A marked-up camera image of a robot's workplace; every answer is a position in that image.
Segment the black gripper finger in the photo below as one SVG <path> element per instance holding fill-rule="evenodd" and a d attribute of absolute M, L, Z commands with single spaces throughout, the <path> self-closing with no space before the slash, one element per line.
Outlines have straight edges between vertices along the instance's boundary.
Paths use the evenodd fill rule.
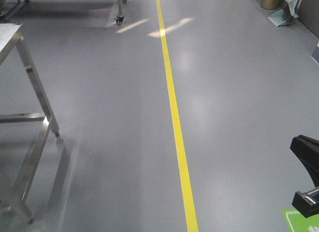
<path fill-rule="evenodd" d="M 319 214 L 319 188 L 316 187 L 308 192 L 297 191 L 292 201 L 293 207 L 305 218 Z"/>
<path fill-rule="evenodd" d="M 319 186 L 319 141 L 299 135 L 292 139 L 290 149 L 308 171 L 314 185 Z"/>

